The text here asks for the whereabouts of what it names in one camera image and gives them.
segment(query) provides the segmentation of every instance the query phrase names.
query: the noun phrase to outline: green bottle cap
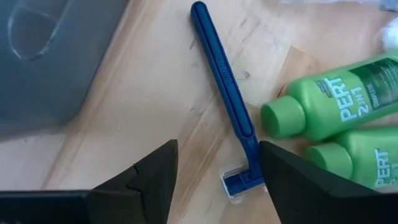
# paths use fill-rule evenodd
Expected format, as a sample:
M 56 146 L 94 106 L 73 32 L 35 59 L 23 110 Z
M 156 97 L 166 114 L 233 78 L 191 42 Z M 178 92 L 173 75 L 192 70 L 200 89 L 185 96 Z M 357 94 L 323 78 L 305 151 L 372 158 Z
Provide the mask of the green bottle cap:
M 261 123 L 272 138 L 299 134 L 305 128 L 304 110 L 295 98 L 283 96 L 261 107 Z
M 347 150 L 336 143 L 312 146 L 305 152 L 305 157 L 317 166 L 350 179 L 353 174 L 353 161 Z

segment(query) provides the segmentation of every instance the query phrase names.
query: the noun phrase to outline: blue disposable razor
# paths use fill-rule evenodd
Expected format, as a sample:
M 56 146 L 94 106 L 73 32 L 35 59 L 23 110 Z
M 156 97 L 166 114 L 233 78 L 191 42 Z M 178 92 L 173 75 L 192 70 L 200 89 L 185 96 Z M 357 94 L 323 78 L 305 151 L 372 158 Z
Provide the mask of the blue disposable razor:
M 191 17 L 213 71 L 235 135 L 240 140 L 248 159 L 248 168 L 229 170 L 221 174 L 224 188 L 229 199 L 231 199 L 264 183 L 258 161 L 259 143 L 205 3 L 200 1 L 193 3 Z

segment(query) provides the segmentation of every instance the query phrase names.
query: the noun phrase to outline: wooden surface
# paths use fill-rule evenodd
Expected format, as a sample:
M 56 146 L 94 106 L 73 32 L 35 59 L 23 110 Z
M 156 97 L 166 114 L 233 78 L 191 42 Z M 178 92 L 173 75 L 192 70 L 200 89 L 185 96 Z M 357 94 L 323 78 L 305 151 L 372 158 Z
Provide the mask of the wooden surface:
M 39 190 L 63 144 L 65 131 L 0 142 L 0 190 Z
M 94 187 L 178 139 L 169 223 L 279 223 L 269 195 L 235 206 L 220 184 L 218 171 L 244 154 L 195 36 L 192 2 L 131 0 L 45 188 Z M 374 37 L 395 16 L 354 3 L 206 3 L 260 139 L 262 103 L 295 78 L 378 54 Z M 300 153 L 308 142 L 278 144 Z

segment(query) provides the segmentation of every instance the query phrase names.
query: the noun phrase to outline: gray plastic container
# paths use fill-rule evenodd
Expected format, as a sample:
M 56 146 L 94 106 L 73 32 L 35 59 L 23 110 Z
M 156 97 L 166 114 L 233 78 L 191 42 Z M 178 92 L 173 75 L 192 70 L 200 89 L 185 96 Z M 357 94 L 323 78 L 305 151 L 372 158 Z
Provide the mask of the gray plastic container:
M 128 0 L 0 0 L 0 138 L 79 111 Z

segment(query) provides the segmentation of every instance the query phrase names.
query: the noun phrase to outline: shampoo bottle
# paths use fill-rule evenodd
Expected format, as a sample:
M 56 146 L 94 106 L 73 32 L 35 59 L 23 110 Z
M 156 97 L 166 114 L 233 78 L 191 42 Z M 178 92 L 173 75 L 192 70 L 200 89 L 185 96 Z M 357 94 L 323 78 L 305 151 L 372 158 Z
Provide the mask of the shampoo bottle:
M 398 128 L 354 129 L 307 149 L 317 166 L 372 189 L 398 181 Z
M 398 111 L 398 52 L 299 78 L 286 94 L 262 106 L 265 132 L 325 139 Z

